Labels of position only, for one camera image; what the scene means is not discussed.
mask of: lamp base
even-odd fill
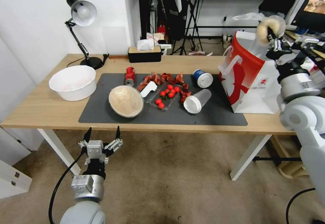
[[[87,60],[84,59],[81,61],[80,65],[86,65],[96,70],[101,68],[104,65],[104,62],[100,58],[91,57],[89,58],[89,62],[87,62]]]

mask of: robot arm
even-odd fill
[[[311,58],[320,66],[323,62],[306,50],[311,40],[297,40],[290,43],[283,37],[276,37],[268,28],[269,47],[266,56],[273,59],[279,71],[278,82],[281,93],[278,96],[280,121],[282,125],[294,130],[302,145],[300,156],[316,191],[325,205],[325,98],[319,97],[309,72],[303,68],[305,58]]]
[[[67,209],[60,224],[105,223],[105,214],[99,205],[99,202],[104,196],[103,182],[106,178],[105,165],[108,164],[109,156],[113,155],[114,152],[123,145],[123,141],[121,139],[119,127],[117,127],[115,140],[109,144],[103,143],[101,140],[89,140],[90,135],[91,128],[85,134],[84,139],[79,142],[79,146],[82,148],[80,156],[83,153],[87,153],[88,155],[85,162],[87,170],[83,172],[82,175],[74,176],[71,183],[71,188],[74,191],[74,199],[77,203]],[[54,223],[52,220],[52,206],[55,192],[68,171],[69,168],[59,180],[50,201],[49,220],[51,224]]]

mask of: round plastic container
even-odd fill
[[[108,101],[115,113],[122,117],[135,117],[144,107],[144,100],[139,91],[127,85],[120,85],[111,90]]]
[[[48,85],[65,100],[82,100],[96,90],[95,77],[92,67],[72,66],[54,74]]]
[[[184,101],[184,107],[189,113],[199,113],[210,97],[211,92],[208,89],[203,89],[196,94],[187,97]]]
[[[193,72],[193,76],[197,81],[197,85],[203,89],[209,87],[213,82],[213,76],[210,73],[202,71],[201,69],[196,69]]]

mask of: lamp shade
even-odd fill
[[[76,25],[91,25],[97,16],[97,9],[91,2],[82,0],[67,0],[71,7],[71,16]]]

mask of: red and white bag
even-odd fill
[[[236,32],[223,54],[226,57],[219,66],[219,79],[234,112],[274,114],[279,109],[279,73],[273,60],[263,61],[244,48],[249,49],[247,44],[255,43],[254,40],[253,33]]]

